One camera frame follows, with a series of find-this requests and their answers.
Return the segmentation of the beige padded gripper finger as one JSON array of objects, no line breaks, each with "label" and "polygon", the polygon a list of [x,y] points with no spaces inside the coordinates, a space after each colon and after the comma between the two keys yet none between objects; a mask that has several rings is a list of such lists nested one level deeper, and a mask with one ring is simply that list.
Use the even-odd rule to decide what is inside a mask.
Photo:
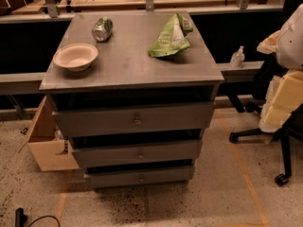
[{"label": "beige padded gripper finger", "polygon": [[263,54],[276,53],[279,30],[271,34],[257,46],[257,51]]},{"label": "beige padded gripper finger", "polygon": [[275,132],[303,103],[303,72],[290,70],[283,77],[274,76],[265,99],[258,126],[264,132]]}]

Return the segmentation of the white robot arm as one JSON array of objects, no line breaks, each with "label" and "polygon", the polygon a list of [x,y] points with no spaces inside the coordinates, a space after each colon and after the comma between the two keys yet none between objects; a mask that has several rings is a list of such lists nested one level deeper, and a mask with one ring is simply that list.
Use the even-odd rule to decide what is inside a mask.
[{"label": "white robot arm", "polygon": [[275,132],[303,103],[303,5],[280,30],[262,41],[257,51],[274,53],[277,63],[288,69],[283,77],[271,80],[258,123],[262,131]]}]

